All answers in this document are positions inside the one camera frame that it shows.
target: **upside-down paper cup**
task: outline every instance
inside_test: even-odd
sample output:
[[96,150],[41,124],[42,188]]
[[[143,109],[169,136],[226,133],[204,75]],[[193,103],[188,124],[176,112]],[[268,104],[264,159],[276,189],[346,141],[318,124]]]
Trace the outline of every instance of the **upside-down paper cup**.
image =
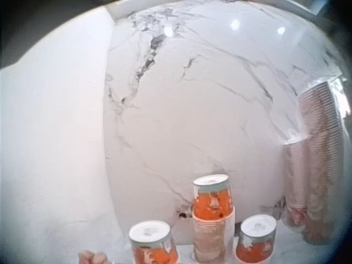
[[241,224],[236,258],[242,263],[265,263],[274,252],[277,222],[272,216],[258,214]]
[[195,217],[216,221],[226,218],[233,212],[229,177],[225,174],[209,175],[198,178],[194,183]]
[[273,255],[274,255],[274,252],[272,252],[271,255],[267,259],[265,259],[263,261],[260,261],[260,262],[255,262],[255,263],[253,263],[253,262],[244,262],[244,261],[240,260],[237,257],[236,254],[235,254],[235,257],[236,257],[236,260],[237,260],[237,264],[269,264]]
[[177,264],[179,255],[170,226],[162,221],[134,225],[129,232],[135,264]]
[[223,264],[233,257],[235,234],[235,209],[220,220],[204,221],[193,214],[196,261]]

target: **cup stack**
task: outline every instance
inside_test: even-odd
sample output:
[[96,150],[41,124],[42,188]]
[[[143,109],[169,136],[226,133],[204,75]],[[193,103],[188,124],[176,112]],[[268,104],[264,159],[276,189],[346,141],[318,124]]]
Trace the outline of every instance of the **cup stack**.
[[194,180],[194,253],[200,263],[224,264],[233,257],[235,210],[224,174]]
[[285,223],[294,228],[305,224],[307,184],[310,175],[308,140],[296,136],[284,144],[285,198],[287,217]]
[[267,264],[274,252],[276,220],[266,214],[243,221],[235,256],[240,264]]
[[311,175],[304,238],[313,244],[329,241],[336,216],[338,181],[343,172],[343,131],[329,84],[323,82],[298,97],[309,134]]
[[177,264],[179,255],[170,226],[162,221],[134,225],[129,232],[135,264]]

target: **stack of paper cups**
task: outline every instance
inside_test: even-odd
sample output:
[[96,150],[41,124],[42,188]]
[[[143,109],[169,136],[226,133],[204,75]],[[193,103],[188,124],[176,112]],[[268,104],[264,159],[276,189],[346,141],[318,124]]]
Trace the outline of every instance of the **stack of paper cups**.
[[129,232],[135,264],[177,264],[179,255],[170,226],[162,221],[134,225]]
[[327,82],[302,93],[298,103],[311,153],[304,237],[321,244],[331,238],[334,228],[337,186],[343,172],[342,124]]
[[310,175],[308,140],[306,136],[293,137],[284,144],[285,197],[287,218],[291,227],[305,224],[307,184]]
[[233,257],[235,210],[227,175],[194,180],[194,252],[196,261],[225,263]]

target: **white marble wall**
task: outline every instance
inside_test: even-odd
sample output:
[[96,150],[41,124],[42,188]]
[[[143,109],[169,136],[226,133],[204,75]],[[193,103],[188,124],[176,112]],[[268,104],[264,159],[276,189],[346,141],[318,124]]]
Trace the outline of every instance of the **white marble wall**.
[[146,219],[190,242],[192,181],[230,176],[236,220],[283,195],[281,144],[295,99],[341,57],[311,23],[247,2],[182,1],[117,21],[109,50],[104,141],[124,232]]

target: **hand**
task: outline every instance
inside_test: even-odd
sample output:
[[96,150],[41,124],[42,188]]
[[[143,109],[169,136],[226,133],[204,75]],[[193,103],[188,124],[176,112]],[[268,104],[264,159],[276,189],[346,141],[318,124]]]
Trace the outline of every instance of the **hand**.
[[94,254],[91,251],[82,251],[78,254],[79,264],[111,264],[105,253]]

